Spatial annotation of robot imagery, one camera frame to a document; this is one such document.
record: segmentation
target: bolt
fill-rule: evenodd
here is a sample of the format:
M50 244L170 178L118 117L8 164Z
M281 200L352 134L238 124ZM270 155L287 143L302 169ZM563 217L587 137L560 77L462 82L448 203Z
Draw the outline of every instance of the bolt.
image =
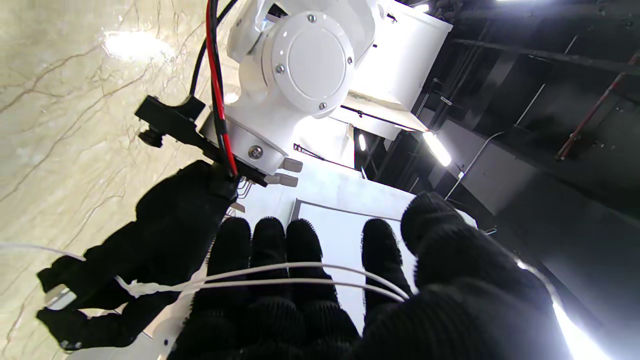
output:
M258 160L263 154L264 151L262 151L262 147L259 147L258 145L254 145L249 148L249 157L251 159Z

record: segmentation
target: pipe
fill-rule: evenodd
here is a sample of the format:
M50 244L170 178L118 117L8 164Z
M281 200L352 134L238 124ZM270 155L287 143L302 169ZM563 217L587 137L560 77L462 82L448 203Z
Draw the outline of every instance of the pipe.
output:
M494 6L489 9L447 12L446 19L632 19L640 15L640 4L577 4L560 6Z
M631 66L635 65L638 57L640 57L640 51L636 51L636 53L631 57L631 60L629 60L628 64ZM591 119L593 119L596 112L600 109L600 107L605 102L605 100L609 98L611 93L613 93L613 91L618 87L622 79L624 79L625 75L627 75L625 72L621 72L618 74L618 76L616 76L616 79L611 83L611 85L609 85L609 87L604 92L604 94L602 94L598 102L596 102L596 104L591 108L591 110L589 111L587 116L584 118L584 120L578 125L578 127L575 128L573 133L569 136L569 139L567 139L567 141L564 143L560 151L558 151L558 153L555 156L556 161L562 161L567 157L567 155L569 155L569 151L571 150L576 139L580 135L580 132L584 129L587 123L591 121Z
M460 184L460 182L462 181L462 179L465 178L465 176L467 175L467 172L469 172L469 170L471 170L471 167L474 166L474 163L476 162L476 160L478 160L478 156L480 156L480 154L482 153L484 148L487 146L487 144L491 141L491 139L495 138L498 135L502 135L504 133L506 133L506 131L501 131L499 133L493 134L493 136L491 136L490 138L486 139L484 144L482 144L482 147L480 148L480 150L478 150L478 152L476 153L476 156L474 157L474 159L471 160L471 164L469 164L469 166L467 166L467 171L464 171L463 175L458 178L458 181L456 182L456 184L451 188L451 191L449 191L447 196L444 198L445 200L447 200L451 196L451 193L453 192L453 190L455 190L458 187L458 185Z
M606 71L624 72L628 75L640 76L640 67L634 66L633 64L630 64L630 63L618 63L618 62L609 61L609 60L591 59L591 58L587 58L585 56L579 56L579 55L551 53L549 51L525 49L523 47L492 44L490 42L482 42L482 41L454 39L452 40L452 42L465 44L465 45L476 45L481 47L487 47L489 49L508 51L516 54L527 54L527 55L539 56L541 58L566 61L569 63L575 63L575 64L584 65L588 67L594 67L594 68L602 69Z
M491 22L488 21L484 25L484 28L482 30L482 33L480 33L478 40L484 40L485 35L489 31L490 24ZM473 64L476 62L477 57L480 55L481 50L482 50L482 47L480 46L472 47L471 49L469 49L469 51L465 55L465 58L462 62L462 66L460 67L458 73L456 74L456 77L453 80L453 83L451 84L453 86L453 90L449 89L449 91L447 91L447 96L446 96L447 99L450 99L451 101L454 100L454 98L458 94L458 91L462 87L462 84L464 84L464 82L467 80L467 76L473 69ZM442 123L444 122L444 120L441 120L441 119L446 120L448 110L449 110L449 107L446 104L444 103L439 104L435 114L433 115L433 118L431 118L429 127L437 130L440 127L440 125L442 125Z

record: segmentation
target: fluorescent light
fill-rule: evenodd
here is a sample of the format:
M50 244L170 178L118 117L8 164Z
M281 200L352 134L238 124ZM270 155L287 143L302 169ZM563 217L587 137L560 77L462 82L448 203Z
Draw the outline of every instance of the fluorescent light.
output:
M367 149L367 142L364 140L363 134L358 136L358 141L360 142L360 150L365 151Z
M436 156L436 159L443 165L448 167L451 164L451 155L447 152L447 149L444 148L442 143L436 138L436 136L431 132L426 132L422 134L424 136L425 141L427 141L427 145L431 152Z
M571 322L556 303L554 303L554 311L560 324L560 330L562 330L569 351L575 360L611 360L593 340L589 339L587 334Z
M420 4L416 6L414 9L418 10L421 13L426 13L429 11L429 4Z

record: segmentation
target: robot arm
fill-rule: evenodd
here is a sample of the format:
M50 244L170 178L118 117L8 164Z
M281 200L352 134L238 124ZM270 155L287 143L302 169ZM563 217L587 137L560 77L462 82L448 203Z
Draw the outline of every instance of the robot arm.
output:
M242 95L225 106L225 115L236 157L266 174L268 183L295 186L297 179L276 174L286 168L294 126L344 102L386 16L386 0L281 0L289 16L268 24L264 17L274 3L247 2L230 33L227 53L240 63ZM200 133L216 143L212 118Z

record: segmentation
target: black bracket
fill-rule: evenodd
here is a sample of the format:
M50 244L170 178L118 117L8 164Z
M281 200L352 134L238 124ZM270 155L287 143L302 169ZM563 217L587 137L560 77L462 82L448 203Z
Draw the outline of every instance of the black bracket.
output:
M218 148L196 130L195 119L204 108L205 104L193 95L187 96L178 106L163 104L156 97L147 95L136 110L136 116L147 122L149 129L140 133L138 137L149 146L162 147L163 137L169 135L181 143L197 147L202 150L204 156L214 162L222 163L222 155ZM258 185L267 186L264 181L265 174L238 158L236 164L239 175Z

